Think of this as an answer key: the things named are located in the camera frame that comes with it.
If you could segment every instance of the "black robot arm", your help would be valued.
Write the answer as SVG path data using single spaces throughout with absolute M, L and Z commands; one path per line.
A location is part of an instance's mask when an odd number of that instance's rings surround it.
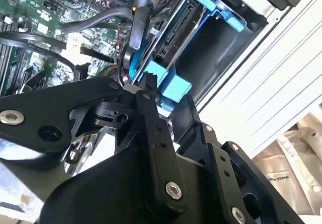
M 116 131 L 115 154 L 49 196 L 39 224 L 303 222 L 233 142 L 221 145 L 185 96 L 159 117 L 156 76 L 124 89 L 107 77 L 0 98 L 0 158 L 49 170 L 73 141 Z

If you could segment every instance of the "green motherboard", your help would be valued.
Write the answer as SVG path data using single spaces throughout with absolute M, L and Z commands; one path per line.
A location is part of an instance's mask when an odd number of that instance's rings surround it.
M 76 3 L 76 0 L 62 0 Z M 46 35 L 67 41 L 68 36 L 59 34 L 59 26 L 63 23 L 86 20 L 104 10 L 100 4 L 91 2 L 85 8 L 75 11 L 61 7 L 55 0 L 0 0 L 0 32 L 20 31 Z M 118 23 L 119 19 L 110 19 L 111 23 Z M 119 45 L 126 40 L 126 32 L 109 29 L 88 29 L 81 32 L 82 46 L 93 49 L 111 58 L 119 54 Z M 68 52 L 53 49 L 50 45 L 36 42 L 37 46 L 60 53 L 73 59 Z M 95 58 L 86 58 L 91 64 L 89 77 L 96 76 L 112 62 L 105 62 Z M 0 94 L 17 93 L 21 84 L 38 72 L 46 75 L 46 86 L 54 86 L 72 81 L 73 75 L 56 59 L 39 55 L 29 50 L 0 45 Z

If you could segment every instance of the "white metal panel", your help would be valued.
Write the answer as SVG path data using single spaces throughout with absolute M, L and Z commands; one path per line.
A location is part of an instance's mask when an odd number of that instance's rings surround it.
M 253 157 L 322 102 L 322 0 L 302 0 L 201 112 Z

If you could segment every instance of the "metal screw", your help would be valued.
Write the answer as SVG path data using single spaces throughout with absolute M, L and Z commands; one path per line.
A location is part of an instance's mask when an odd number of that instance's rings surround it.
M 166 184 L 166 192 L 173 200 L 179 200 L 182 197 L 181 189 L 175 182 Z
M 238 147 L 236 144 L 234 144 L 234 143 L 233 143 L 231 146 L 232 146 L 232 148 L 233 148 L 235 151 L 238 151 L 238 150 L 239 150 L 239 147 Z
M 0 113 L 0 122 L 6 125 L 19 125 L 25 121 L 25 117 L 21 112 L 15 110 L 6 110 Z
M 148 99 L 148 100 L 150 100 L 151 99 L 151 97 L 148 95 L 148 94 L 146 94 L 146 93 L 143 93 L 142 94 L 146 99 Z
M 314 192 L 321 192 L 322 191 L 321 185 L 314 185 L 313 186 L 313 191 Z
M 231 209 L 231 213 L 232 213 L 233 217 L 236 219 L 236 221 L 238 221 L 238 223 L 240 223 L 240 224 L 246 223 L 246 218 L 245 218 L 244 214 L 241 212 L 241 210 L 239 210 L 236 207 L 233 207 Z
M 110 86 L 111 88 L 115 89 L 115 90 L 119 89 L 119 85 L 118 85 L 118 84 L 116 84 L 115 82 L 111 82 L 111 83 L 109 83 L 109 86 Z
M 211 126 L 206 125 L 206 129 L 207 129 L 208 132 L 212 132 Z

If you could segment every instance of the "blue plastic tab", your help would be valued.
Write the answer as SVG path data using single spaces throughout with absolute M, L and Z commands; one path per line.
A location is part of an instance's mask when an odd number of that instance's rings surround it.
M 155 74 L 157 76 L 157 87 L 160 86 L 162 81 L 166 78 L 166 76 L 169 73 L 169 71 L 166 68 L 162 67 L 153 60 L 150 60 L 150 62 L 145 67 L 144 71 L 147 71 L 151 74 Z
M 235 17 L 235 15 L 231 11 L 215 10 L 212 12 L 212 15 L 214 15 L 216 12 L 219 12 L 220 15 L 222 15 L 223 19 L 237 32 L 240 33 L 242 30 L 244 30 L 244 25 L 240 22 L 239 19 Z
M 165 78 L 160 91 L 163 96 L 175 102 L 180 102 L 191 87 L 192 84 L 190 82 L 176 74 L 176 69 L 173 65 L 169 70 L 169 74 Z
M 164 96 L 161 96 L 160 106 L 165 111 L 171 113 L 174 110 L 174 102 Z
M 216 0 L 197 0 L 208 10 L 214 11 L 216 9 Z

